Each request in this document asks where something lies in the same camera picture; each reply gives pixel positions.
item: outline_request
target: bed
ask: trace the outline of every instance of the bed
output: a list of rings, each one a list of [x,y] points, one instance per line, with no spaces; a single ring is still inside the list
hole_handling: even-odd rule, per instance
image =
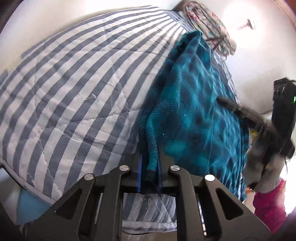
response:
[[[191,31],[178,13],[145,6],[80,22],[24,52],[0,76],[0,162],[50,204],[86,173],[103,175],[125,163],[137,147],[147,92]],[[213,64],[236,96],[215,52]],[[125,194],[122,228],[173,231],[175,206],[167,195]]]

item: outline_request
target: blue patterned cloth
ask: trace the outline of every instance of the blue patterned cloth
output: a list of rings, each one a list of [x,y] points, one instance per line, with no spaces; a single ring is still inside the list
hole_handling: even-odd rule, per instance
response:
[[[245,185],[239,186],[248,128],[217,103],[219,96],[235,97],[211,57],[200,31],[185,34],[151,87],[139,120],[142,185],[143,181],[158,183],[157,145],[161,144],[175,164],[194,175],[213,174],[244,198]]]

